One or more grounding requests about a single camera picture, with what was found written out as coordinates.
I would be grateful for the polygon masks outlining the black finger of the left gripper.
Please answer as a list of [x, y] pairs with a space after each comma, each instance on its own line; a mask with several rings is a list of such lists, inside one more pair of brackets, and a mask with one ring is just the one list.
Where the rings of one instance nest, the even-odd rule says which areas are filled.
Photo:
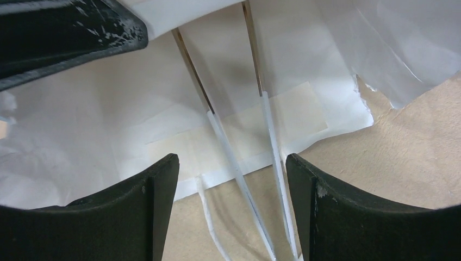
[[147, 44], [118, 1], [1, 1], [1, 90]]

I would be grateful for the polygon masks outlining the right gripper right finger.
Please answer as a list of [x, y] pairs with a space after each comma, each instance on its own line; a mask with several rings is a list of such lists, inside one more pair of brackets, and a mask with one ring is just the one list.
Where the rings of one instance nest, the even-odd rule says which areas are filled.
[[394, 202], [295, 153], [285, 165], [305, 260], [460, 260], [460, 206]]

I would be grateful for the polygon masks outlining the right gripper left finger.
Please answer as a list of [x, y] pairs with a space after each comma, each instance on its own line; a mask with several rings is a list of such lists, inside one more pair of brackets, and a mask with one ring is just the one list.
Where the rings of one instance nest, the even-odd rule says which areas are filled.
[[179, 175], [170, 153], [70, 204], [1, 207], [1, 260], [161, 260]]

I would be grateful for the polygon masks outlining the metal tongs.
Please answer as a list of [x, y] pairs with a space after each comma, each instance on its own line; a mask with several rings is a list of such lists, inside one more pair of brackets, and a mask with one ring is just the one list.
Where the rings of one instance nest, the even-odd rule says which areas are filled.
[[277, 135], [273, 116], [271, 112], [269, 94], [263, 84], [263, 71], [261, 67], [261, 59], [259, 55], [258, 41], [254, 19], [252, 15], [251, 5], [249, 1], [242, 1], [242, 12], [245, 18], [246, 30], [248, 34], [249, 44], [251, 48], [254, 73], [258, 87], [260, 103], [258, 108], [261, 109], [264, 123], [254, 118], [251, 114], [255, 107], [249, 110], [244, 110], [240, 114], [235, 114], [232, 117], [225, 118], [221, 121], [217, 110], [213, 107], [206, 88], [200, 78], [193, 59], [187, 49], [184, 38], [181, 35], [179, 28], [172, 30], [173, 37], [179, 48], [181, 56], [190, 73], [191, 79], [196, 88], [206, 111], [209, 122], [213, 131], [226, 155], [231, 170], [234, 172], [235, 180], [246, 199], [250, 210], [252, 211], [254, 222], [260, 233], [260, 236], [267, 248], [270, 257], [275, 260], [275, 251], [272, 240], [265, 227], [263, 218], [258, 210], [256, 202], [248, 188], [244, 179], [244, 172], [238, 163], [237, 156], [245, 156], [247, 154], [262, 154], [263, 151], [271, 153], [272, 168], [275, 175], [276, 188], [279, 196], [279, 202], [284, 222], [284, 229], [287, 241], [292, 250], [292, 260], [297, 260], [297, 248], [294, 237], [294, 227], [291, 219], [291, 212], [286, 192], [284, 171], [282, 168], [281, 156], [279, 154]]

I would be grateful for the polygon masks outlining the white blue paper bag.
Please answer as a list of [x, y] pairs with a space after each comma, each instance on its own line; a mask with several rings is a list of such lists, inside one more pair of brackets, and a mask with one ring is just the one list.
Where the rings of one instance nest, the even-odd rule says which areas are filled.
[[[284, 181], [299, 153], [426, 208], [460, 203], [460, 1], [251, 1]], [[145, 49], [1, 95], [1, 204], [63, 206], [179, 156], [167, 260], [267, 260], [172, 30], [221, 121], [260, 97], [241, 3], [127, 1]], [[290, 260], [271, 153], [237, 156], [278, 260]]]

